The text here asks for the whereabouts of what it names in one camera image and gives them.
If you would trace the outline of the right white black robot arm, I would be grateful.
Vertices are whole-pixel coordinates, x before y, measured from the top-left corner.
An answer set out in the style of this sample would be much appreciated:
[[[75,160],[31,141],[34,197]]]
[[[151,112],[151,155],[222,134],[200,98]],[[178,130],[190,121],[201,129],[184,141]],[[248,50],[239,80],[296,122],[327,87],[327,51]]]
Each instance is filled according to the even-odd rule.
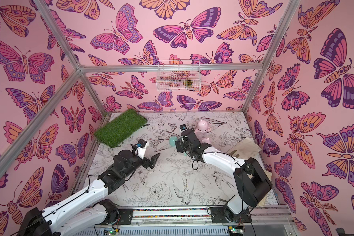
[[[208,143],[202,143],[193,128],[181,125],[181,137],[175,145],[177,152],[186,153],[193,161],[210,164],[233,176],[238,193],[221,211],[229,222],[244,221],[250,214],[249,208],[255,208],[272,190],[271,181],[256,159],[238,159]]]

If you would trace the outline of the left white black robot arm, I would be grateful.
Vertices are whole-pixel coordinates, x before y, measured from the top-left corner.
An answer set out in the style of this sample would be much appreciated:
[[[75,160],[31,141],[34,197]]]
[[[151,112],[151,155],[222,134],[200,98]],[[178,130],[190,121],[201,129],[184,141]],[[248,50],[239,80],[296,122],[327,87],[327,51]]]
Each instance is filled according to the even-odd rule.
[[[159,157],[160,153],[147,159],[138,151],[120,151],[113,164],[84,189],[43,210],[30,210],[16,235],[70,236],[99,223],[117,224],[120,211],[108,196],[130,180],[139,167],[154,168]]]

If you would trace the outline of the pink bottle cap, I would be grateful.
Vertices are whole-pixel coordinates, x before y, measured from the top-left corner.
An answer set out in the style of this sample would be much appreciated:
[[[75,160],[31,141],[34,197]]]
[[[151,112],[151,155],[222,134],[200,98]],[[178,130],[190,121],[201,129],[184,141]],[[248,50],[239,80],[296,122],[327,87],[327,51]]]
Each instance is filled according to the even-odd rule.
[[[210,139],[209,138],[202,138],[201,139],[201,143],[207,143],[207,144],[211,144],[211,141],[210,141]]]
[[[210,132],[211,128],[209,127],[208,121],[200,119],[197,124],[196,131],[204,132],[204,133]]]

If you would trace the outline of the teal bottle cap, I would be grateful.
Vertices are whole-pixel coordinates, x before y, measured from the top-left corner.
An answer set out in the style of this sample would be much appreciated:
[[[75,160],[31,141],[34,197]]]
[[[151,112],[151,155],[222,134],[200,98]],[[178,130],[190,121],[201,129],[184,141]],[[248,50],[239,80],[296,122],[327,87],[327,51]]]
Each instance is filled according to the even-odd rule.
[[[170,137],[170,138],[169,138],[169,145],[170,145],[171,147],[175,147],[175,146],[176,146],[176,141],[178,141],[178,137],[175,137],[175,136]]]

